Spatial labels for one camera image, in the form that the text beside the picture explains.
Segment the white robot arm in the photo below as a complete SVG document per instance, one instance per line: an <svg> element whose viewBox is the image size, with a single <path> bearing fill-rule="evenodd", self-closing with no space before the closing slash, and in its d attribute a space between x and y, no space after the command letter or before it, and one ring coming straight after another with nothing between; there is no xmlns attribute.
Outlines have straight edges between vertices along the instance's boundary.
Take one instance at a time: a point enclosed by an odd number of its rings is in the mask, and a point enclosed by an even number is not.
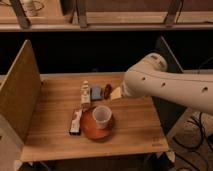
<svg viewBox="0 0 213 171"><path fill-rule="evenodd" d="M167 69L163 56L146 55L124 73L110 98L149 95L213 115L213 75L169 73Z"/></svg>

